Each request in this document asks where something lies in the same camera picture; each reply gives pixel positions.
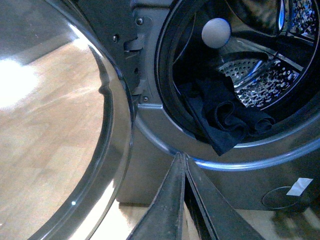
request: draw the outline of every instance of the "washing machine door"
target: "washing machine door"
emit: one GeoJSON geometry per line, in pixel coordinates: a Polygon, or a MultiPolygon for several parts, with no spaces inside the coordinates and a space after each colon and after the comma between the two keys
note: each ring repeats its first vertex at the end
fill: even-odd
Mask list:
{"type": "Polygon", "coordinates": [[[129,1],[0,8],[0,239],[88,239],[130,158],[139,49],[129,1]]]}

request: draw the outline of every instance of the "washing machine drum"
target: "washing machine drum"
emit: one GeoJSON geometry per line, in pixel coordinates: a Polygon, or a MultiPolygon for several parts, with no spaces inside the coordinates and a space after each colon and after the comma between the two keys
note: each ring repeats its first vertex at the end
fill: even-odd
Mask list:
{"type": "Polygon", "coordinates": [[[156,59],[157,84],[165,110],[178,126],[198,142],[210,142],[179,86],[204,76],[214,81],[221,74],[232,79],[235,96],[246,108],[275,120],[270,130],[248,135],[222,156],[194,144],[197,151],[189,154],[200,165],[211,170],[264,168],[319,147],[318,7],[313,0],[181,1],[169,15],[156,59]]]}

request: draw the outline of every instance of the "screw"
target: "screw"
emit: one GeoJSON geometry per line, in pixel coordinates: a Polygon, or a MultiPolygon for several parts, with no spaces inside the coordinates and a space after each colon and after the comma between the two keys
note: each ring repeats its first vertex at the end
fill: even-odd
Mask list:
{"type": "Polygon", "coordinates": [[[117,43],[119,41],[119,35],[118,34],[114,35],[112,40],[114,43],[117,43]]]}
{"type": "Polygon", "coordinates": [[[141,26],[142,24],[144,24],[144,20],[142,18],[138,18],[136,20],[136,24],[138,24],[139,26],[141,26]]]}

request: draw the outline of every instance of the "door glass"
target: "door glass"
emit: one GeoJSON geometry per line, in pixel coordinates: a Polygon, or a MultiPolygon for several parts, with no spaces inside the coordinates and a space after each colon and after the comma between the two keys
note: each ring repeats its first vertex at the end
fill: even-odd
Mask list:
{"type": "Polygon", "coordinates": [[[39,0],[0,1],[0,239],[23,240],[92,160],[104,97],[86,39],[39,0]]]}

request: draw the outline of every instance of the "laminate floor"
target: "laminate floor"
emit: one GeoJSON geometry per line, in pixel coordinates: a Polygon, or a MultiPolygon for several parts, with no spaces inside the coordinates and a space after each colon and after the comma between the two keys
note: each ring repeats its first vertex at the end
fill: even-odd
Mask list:
{"type": "Polygon", "coordinates": [[[0,61],[1,240],[25,240],[36,232],[92,159],[104,98],[94,56],[79,43],[27,66],[0,61]]]}

